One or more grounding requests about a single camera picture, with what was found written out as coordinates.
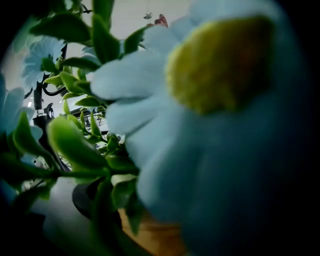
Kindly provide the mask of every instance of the yellow flower center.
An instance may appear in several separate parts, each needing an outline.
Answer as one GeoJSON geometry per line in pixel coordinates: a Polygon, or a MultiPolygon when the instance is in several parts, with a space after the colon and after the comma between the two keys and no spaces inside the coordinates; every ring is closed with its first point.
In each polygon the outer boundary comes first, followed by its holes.
{"type": "Polygon", "coordinates": [[[273,25],[264,16],[207,22],[169,55],[169,92],[199,114],[237,110],[269,84],[273,25]]]}

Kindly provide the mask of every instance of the artificial flower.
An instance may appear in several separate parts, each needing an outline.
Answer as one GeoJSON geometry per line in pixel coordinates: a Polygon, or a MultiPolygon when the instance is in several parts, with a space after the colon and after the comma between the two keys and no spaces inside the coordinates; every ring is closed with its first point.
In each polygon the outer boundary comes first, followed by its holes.
{"type": "Polygon", "coordinates": [[[196,255],[246,248],[309,139],[311,83],[289,19],[272,0],[199,0],[144,44],[91,82],[117,100],[106,120],[140,169],[138,196],[196,255]]]}
{"type": "MultiPolygon", "coordinates": [[[[29,121],[33,117],[35,110],[23,106],[24,98],[25,93],[21,87],[6,93],[5,79],[0,73],[0,135],[9,135],[17,127],[22,112],[26,112],[29,121]]],[[[42,130],[37,126],[30,128],[34,139],[39,140],[42,130]]]]}
{"type": "Polygon", "coordinates": [[[40,41],[34,42],[30,46],[29,55],[24,59],[24,69],[22,77],[25,79],[24,88],[27,92],[37,87],[37,82],[41,83],[44,75],[50,72],[44,71],[42,67],[43,58],[52,58],[56,63],[62,55],[62,48],[65,47],[63,40],[57,40],[54,37],[44,36],[40,41]]]}

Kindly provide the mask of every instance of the blue flower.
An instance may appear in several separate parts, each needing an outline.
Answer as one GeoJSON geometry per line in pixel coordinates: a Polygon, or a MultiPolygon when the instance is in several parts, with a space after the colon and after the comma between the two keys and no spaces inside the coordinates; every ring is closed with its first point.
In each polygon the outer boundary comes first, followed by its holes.
{"type": "Polygon", "coordinates": [[[180,223],[196,255],[250,243],[310,141],[311,83],[286,14],[271,0],[199,0],[144,44],[91,82],[117,100],[106,120],[140,168],[140,200],[180,223]]]}
{"type": "MultiPolygon", "coordinates": [[[[9,135],[18,125],[19,117],[22,112],[26,112],[30,121],[35,110],[30,107],[24,107],[24,90],[19,87],[6,93],[4,76],[0,73],[0,135],[3,133],[9,135]]],[[[42,130],[37,126],[31,126],[31,133],[36,140],[42,136],[42,130]]]]}
{"type": "Polygon", "coordinates": [[[44,36],[39,42],[31,44],[30,53],[24,59],[25,66],[22,72],[22,77],[25,78],[24,87],[28,92],[31,88],[36,89],[37,82],[42,82],[44,74],[50,74],[43,70],[42,59],[52,58],[53,62],[56,63],[65,45],[63,40],[48,36],[44,36]]]}

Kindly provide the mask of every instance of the white petal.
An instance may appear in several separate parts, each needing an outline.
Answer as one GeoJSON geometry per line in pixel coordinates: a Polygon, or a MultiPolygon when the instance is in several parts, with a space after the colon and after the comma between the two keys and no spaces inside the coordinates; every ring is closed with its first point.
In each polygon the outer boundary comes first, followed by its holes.
{"type": "Polygon", "coordinates": [[[140,128],[157,115],[157,99],[124,99],[113,103],[106,111],[106,121],[110,131],[127,135],[140,128]]]}
{"type": "Polygon", "coordinates": [[[179,40],[167,27],[156,25],[145,30],[142,44],[150,51],[166,55],[179,44],[179,40]]]}
{"type": "Polygon", "coordinates": [[[195,27],[196,25],[189,17],[185,16],[173,22],[170,26],[170,30],[180,41],[183,41],[195,27]]]}
{"type": "Polygon", "coordinates": [[[12,131],[12,125],[16,121],[20,108],[22,107],[23,100],[25,97],[25,92],[22,88],[15,88],[6,96],[4,107],[2,111],[2,120],[6,132],[12,131]]]}
{"type": "Polygon", "coordinates": [[[190,19],[198,25],[255,15],[265,15],[276,21],[283,13],[273,0],[199,0],[190,8],[190,19]]]}
{"type": "Polygon", "coordinates": [[[165,84],[165,59],[149,51],[136,51],[111,61],[93,75],[91,90],[106,100],[144,98],[165,84]]]}
{"type": "Polygon", "coordinates": [[[180,222],[189,208],[201,151],[187,138],[162,138],[162,147],[140,170],[137,193],[158,221],[180,222]]]}

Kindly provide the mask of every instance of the background flower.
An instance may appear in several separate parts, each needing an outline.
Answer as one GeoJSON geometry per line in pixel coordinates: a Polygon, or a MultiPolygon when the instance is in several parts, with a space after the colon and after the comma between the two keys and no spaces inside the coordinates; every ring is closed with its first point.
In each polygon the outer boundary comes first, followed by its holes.
{"type": "Polygon", "coordinates": [[[252,245],[271,228],[267,209],[307,161],[312,136],[311,83],[287,16],[270,0],[200,0],[170,29],[147,29],[144,44],[91,82],[94,94],[117,100],[106,120],[141,170],[139,198],[158,220],[181,223],[196,255],[252,245]],[[178,103],[164,74],[172,49],[203,23],[256,15],[275,25],[269,89],[237,112],[199,115],[178,103]]]}
{"type": "Polygon", "coordinates": [[[31,44],[29,55],[24,60],[25,66],[22,72],[22,77],[25,78],[24,86],[28,92],[31,88],[36,89],[37,82],[42,82],[44,74],[50,74],[43,70],[42,59],[50,57],[56,63],[65,45],[63,40],[49,36],[44,36],[39,42],[31,44]]]}

